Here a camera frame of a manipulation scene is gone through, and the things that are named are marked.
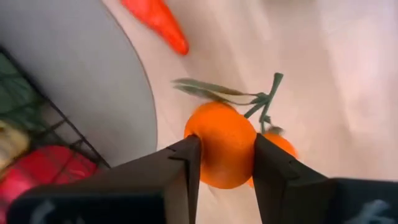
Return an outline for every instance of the yellow object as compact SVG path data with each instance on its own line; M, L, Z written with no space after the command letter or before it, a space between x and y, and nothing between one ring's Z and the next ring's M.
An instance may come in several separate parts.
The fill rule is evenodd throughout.
M0 170L7 167L17 156L29 147L29 137L0 121Z

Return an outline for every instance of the orange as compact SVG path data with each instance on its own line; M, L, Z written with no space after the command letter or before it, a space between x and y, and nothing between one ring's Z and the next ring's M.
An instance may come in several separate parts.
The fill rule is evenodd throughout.
M294 149L293 145L291 145L288 140L284 139L281 135L279 134L274 134L274 133L265 133L263 136L270 140L270 142L274 143L276 146L279 148L283 149L285 152L289 153L293 157L297 158L297 153L296 150ZM249 184L251 187L254 187L253 183L253 178L251 177L247 184Z
M189 118L184 136L201 140L200 180L220 189L232 189L252 176L256 130L230 105L211 102Z

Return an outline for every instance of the green leaf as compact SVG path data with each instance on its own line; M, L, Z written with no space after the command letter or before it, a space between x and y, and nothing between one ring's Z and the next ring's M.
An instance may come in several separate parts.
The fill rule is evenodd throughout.
M234 96L243 96L243 95L253 95L249 93L242 93L241 91L238 90L233 90L230 88L226 88L220 85L215 85L212 83L207 83L207 82L201 82L198 80L195 80L193 78L179 78L173 81L176 84L183 84L183 85L188 85L188 86L194 86L197 88L205 89L205 90L210 90L214 91L217 93L223 93L227 95L234 95Z
M197 96L200 98L208 99L208 100L214 100L214 101L219 101L219 102L226 102L226 103L232 103L235 105L250 105L250 103L237 103L233 102L231 100L228 100L226 98L223 98L212 91L208 91L202 88L197 88L195 86L186 86L186 85L176 85L174 88L181 90L185 93L188 93L189 95Z
M256 98L250 101L250 103L255 104L255 103L260 103L260 102L267 102L269 99L268 95L265 93L257 93Z
M246 112L243 116L245 118L250 118L250 116L252 116L257 110L259 110L260 108L262 108L265 105L265 102L260 102L256 105L254 105L248 112Z

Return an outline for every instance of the carrot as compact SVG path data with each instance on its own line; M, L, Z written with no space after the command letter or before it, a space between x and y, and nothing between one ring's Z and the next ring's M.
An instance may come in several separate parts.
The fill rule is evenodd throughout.
M121 0L121 3L142 23L158 32L175 51L182 55L188 53L188 42L162 0Z

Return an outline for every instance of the small orange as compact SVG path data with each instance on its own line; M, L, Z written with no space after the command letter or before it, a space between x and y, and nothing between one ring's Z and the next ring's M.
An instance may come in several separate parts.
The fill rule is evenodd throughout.
M274 134L274 133L265 133L263 136L270 140L270 142L274 143L276 146L279 148L283 149L285 152L289 153L293 157L297 158L297 153L294 147L291 145L288 140L284 139L281 135L279 134ZM250 177L250 179L247 181L247 184L250 185L250 187L254 187L253 183L253 178Z
M232 106L211 102L199 106L185 126L184 136L201 140L200 180L232 189L252 176L256 130Z

